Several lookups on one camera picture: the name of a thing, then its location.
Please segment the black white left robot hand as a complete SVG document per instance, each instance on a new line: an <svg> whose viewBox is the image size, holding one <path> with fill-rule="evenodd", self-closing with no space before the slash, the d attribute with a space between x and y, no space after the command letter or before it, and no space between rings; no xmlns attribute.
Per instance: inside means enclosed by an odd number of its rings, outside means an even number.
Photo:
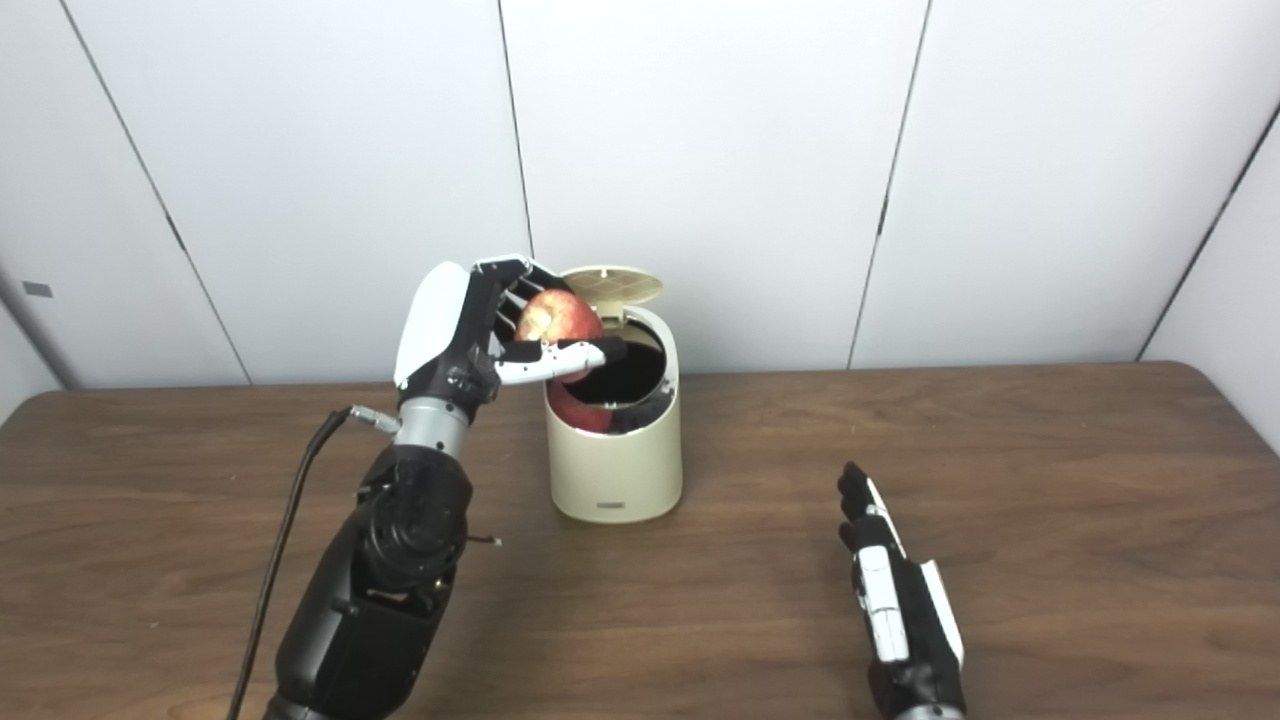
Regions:
<svg viewBox="0 0 1280 720"><path fill-rule="evenodd" d="M534 295L567 290L556 272L520 254L433 268L415 292L396 355L398 402L435 398L468 415L504 386L564 379L621 361L616 337L517 341L517 315Z"/></svg>

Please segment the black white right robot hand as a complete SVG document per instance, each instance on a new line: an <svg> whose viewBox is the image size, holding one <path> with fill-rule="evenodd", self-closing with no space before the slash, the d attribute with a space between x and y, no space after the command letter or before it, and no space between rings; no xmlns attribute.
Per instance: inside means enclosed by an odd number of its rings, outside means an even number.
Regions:
<svg viewBox="0 0 1280 720"><path fill-rule="evenodd" d="M936 561L902 547L876 483L855 462L838 478L851 584L870 638L867 678L883 719L965 719L965 647Z"/></svg>

